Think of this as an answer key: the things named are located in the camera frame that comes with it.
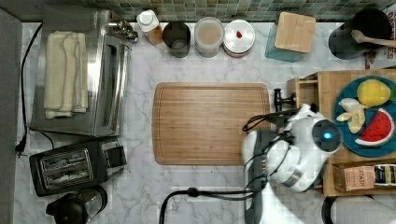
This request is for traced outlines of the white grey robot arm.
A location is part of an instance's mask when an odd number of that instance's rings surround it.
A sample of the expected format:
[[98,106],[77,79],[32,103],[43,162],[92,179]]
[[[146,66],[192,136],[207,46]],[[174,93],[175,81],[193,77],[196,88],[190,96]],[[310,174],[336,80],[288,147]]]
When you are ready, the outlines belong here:
[[336,124],[307,104],[292,111],[278,133],[250,132],[241,146],[245,187],[253,192],[244,202],[245,223],[304,224],[280,201],[273,186],[297,193],[312,189],[342,143]]

